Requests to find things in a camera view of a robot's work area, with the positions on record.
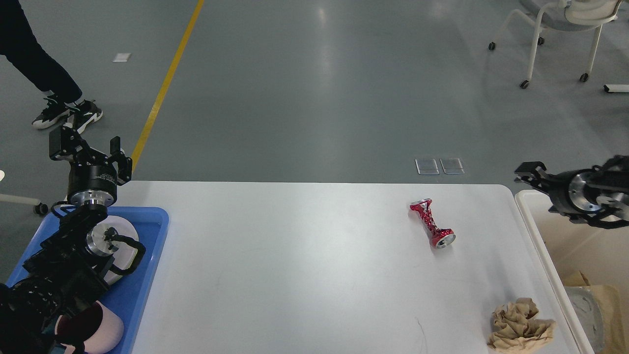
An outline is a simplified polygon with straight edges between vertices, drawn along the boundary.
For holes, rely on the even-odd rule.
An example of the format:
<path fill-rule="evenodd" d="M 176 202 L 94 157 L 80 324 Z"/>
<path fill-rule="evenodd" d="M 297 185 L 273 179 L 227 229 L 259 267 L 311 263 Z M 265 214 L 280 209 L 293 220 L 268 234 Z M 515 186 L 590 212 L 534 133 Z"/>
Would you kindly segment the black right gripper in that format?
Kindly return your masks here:
<path fill-rule="evenodd" d="M 593 170 L 573 170 L 549 174 L 541 161 L 524 162 L 514 170 L 517 183 L 548 193 L 557 213 L 573 223 L 586 223 L 602 213 L 602 206 L 596 204 L 593 189 L 587 186 L 593 173 Z"/>

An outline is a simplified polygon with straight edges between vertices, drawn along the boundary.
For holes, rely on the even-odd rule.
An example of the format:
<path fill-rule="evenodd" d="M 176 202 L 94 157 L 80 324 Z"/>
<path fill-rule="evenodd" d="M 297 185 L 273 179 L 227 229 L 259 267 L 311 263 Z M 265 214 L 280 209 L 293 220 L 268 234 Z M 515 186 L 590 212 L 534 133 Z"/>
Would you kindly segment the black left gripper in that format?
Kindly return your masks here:
<path fill-rule="evenodd" d="M 110 139 L 109 155 L 103 153 L 103 165 L 97 165 L 87 141 L 61 125 L 49 134 L 49 159 L 70 164 L 67 201 L 74 206 L 111 206 L 117 201 L 117 186 L 132 179 L 133 160 L 124 154 L 119 136 Z"/>

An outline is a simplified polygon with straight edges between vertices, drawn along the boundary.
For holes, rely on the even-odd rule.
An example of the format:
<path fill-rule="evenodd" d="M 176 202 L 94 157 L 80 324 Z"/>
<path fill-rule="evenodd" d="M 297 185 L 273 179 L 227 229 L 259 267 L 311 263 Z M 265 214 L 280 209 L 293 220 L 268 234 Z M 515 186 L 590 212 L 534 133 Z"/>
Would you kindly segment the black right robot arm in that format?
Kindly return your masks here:
<path fill-rule="evenodd" d="M 547 195 L 548 209 L 572 223 L 601 229 L 628 226 L 627 155 L 614 155 L 602 165 L 550 174 L 541 161 L 521 163 L 515 181 Z"/>

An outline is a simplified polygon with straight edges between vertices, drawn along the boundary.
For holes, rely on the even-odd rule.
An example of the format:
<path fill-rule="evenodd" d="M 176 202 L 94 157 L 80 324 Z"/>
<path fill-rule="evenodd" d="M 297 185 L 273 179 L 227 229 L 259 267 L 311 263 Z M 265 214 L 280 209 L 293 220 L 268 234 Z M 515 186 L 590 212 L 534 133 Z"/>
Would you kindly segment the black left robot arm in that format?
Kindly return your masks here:
<path fill-rule="evenodd" d="M 110 140 L 110 154 L 91 148 L 76 129 L 64 125 L 50 133 L 49 156 L 70 164 L 64 214 L 58 230 L 25 260 L 28 275 L 12 286 L 1 285 L 1 352 L 49 354 L 63 343 L 83 354 L 75 335 L 46 334 L 61 315 L 76 316 L 109 289 L 105 276 L 132 274 L 146 248 L 114 227 L 97 231 L 117 201 L 117 187 L 132 179 L 133 160 L 124 154 L 120 138 Z"/>

